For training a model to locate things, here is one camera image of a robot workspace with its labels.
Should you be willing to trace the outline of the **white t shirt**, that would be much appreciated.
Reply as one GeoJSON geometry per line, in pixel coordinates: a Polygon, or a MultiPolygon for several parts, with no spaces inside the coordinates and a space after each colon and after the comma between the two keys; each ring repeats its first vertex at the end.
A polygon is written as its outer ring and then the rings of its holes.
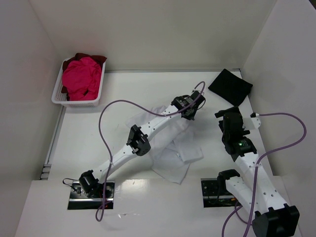
{"type": "Polygon", "coordinates": [[[172,183],[181,184],[190,164],[203,159],[201,147],[195,141],[193,127],[187,119],[172,122],[150,141],[150,145],[151,169],[172,183]]]}

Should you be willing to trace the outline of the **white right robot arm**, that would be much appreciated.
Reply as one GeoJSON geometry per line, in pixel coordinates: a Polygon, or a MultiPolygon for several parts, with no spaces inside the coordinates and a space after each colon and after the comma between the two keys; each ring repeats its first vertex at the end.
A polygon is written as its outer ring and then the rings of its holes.
{"type": "Polygon", "coordinates": [[[218,175],[221,188],[231,193],[248,213],[246,236],[250,229],[257,237],[292,237],[300,213],[289,205],[270,180],[262,165],[265,155],[259,155],[247,137],[261,125],[259,114],[243,117],[238,107],[220,110],[222,142],[239,170],[225,170],[218,175]]]}

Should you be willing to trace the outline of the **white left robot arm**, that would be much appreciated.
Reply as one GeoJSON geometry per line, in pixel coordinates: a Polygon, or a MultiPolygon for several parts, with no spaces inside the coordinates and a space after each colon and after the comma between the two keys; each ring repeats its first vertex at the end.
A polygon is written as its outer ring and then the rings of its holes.
{"type": "Polygon", "coordinates": [[[146,155],[151,149],[150,141],[164,128],[181,119],[194,120],[200,104],[204,102],[203,93],[194,90],[191,95],[175,97],[159,114],[149,111],[155,117],[143,125],[132,125],[126,144],[115,155],[109,152],[108,161],[81,174],[79,183],[87,197],[99,196],[105,191],[103,186],[109,175],[131,159],[146,155]]]}

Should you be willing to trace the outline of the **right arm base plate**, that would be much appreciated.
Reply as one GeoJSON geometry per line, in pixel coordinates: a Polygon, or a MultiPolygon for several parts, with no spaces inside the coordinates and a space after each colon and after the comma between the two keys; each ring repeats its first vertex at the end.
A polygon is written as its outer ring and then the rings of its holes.
{"type": "Polygon", "coordinates": [[[204,208],[241,206],[235,196],[220,188],[216,178],[201,179],[200,182],[204,208]]]}

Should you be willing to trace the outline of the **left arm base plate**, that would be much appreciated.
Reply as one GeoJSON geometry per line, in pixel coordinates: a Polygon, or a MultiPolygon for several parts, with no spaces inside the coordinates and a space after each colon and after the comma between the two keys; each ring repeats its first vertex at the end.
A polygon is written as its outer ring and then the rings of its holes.
{"type": "MultiPolygon", "coordinates": [[[[68,210],[97,210],[102,204],[103,198],[103,188],[101,185],[101,190],[97,191],[96,194],[89,197],[86,192],[81,187],[79,181],[72,181],[71,191],[68,201],[68,210]]],[[[106,205],[105,209],[113,209],[114,207],[114,192],[115,183],[110,181],[106,184],[106,205]]]]}

